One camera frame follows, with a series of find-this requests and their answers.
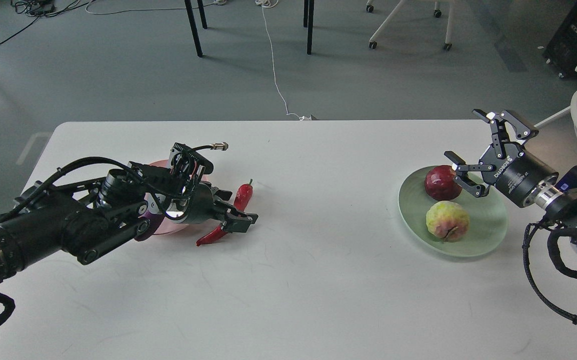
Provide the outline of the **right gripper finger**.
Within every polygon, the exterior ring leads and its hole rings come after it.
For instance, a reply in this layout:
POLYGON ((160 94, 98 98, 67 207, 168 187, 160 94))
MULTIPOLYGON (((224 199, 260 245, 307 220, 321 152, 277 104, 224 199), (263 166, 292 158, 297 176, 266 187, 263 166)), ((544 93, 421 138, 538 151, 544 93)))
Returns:
POLYGON ((493 164, 466 164, 465 160, 453 151, 444 151, 444 156, 455 165, 455 176, 453 181, 462 187, 474 198, 485 198, 490 191, 490 185, 475 183, 469 173, 489 173, 496 170, 493 164))
POLYGON ((539 134, 535 125, 514 111, 485 112, 473 109, 472 113, 488 123, 491 132, 490 148, 497 160, 521 153, 524 143, 539 134))

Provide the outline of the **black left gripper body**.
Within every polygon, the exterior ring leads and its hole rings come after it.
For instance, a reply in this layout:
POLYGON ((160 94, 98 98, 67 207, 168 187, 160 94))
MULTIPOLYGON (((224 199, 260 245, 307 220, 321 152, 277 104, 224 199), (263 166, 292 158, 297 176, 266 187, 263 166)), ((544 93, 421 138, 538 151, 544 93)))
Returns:
POLYGON ((200 181, 195 187, 194 193, 186 201, 182 215, 174 217, 174 223, 202 224, 208 220, 217 220, 216 205, 218 202, 227 200, 213 200, 209 187, 213 186, 208 181, 200 181))

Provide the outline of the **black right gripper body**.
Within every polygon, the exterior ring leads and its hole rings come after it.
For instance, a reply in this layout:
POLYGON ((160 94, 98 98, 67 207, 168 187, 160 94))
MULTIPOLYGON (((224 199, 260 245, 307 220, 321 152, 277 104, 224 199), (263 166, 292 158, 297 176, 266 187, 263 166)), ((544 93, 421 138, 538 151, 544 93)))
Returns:
POLYGON ((487 187, 478 196, 487 196, 493 186, 519 208, 535 202, 538 184, 553 185, 559 177, 558 171, 526 151, 507 150, 506 157, 498 158, 493 150, 487 150, 479 162, 487 187))

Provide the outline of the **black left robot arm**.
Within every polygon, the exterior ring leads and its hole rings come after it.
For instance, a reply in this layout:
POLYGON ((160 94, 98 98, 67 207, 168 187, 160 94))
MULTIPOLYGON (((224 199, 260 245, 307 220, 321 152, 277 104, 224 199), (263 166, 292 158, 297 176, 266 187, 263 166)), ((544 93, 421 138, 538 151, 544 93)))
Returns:
MULTIPOLYGON (((165 165, 90 156, 37 181, 0 215, 0 284, 39 260, 65 251, 89 265, 130 240, 175 224, 219 221, 223 233, 245 233, 258 215, 245 212, 248 198, 203 180, 214 170, 202 150, 226 151, 225 142, 191 147, 175 143, 165 165)), ((15 302, 0 292, 0 326, 15 302)))

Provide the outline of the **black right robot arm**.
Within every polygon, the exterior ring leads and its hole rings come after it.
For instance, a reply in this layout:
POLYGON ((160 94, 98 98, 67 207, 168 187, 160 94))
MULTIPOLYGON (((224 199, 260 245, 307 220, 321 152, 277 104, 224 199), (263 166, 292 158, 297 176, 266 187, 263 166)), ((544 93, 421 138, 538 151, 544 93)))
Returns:
POLYGON ((546 248, 554 268, 577 280, 577 166, 562 178, 524 146, 538 128, 512 111, 473 113, 490 127, 490 144, 476 164, 452 151, 444 155, 454 164, 455 182, 475 198, 497 189, 519 208, 536 205, 544 211, 540 221, 529 223, 522 239, 522 264, 538 298, 553 312, 577 325, 577 315, 554 305, 538 289, 530 269, 529 249, 535 233, 547 231, 546 248))

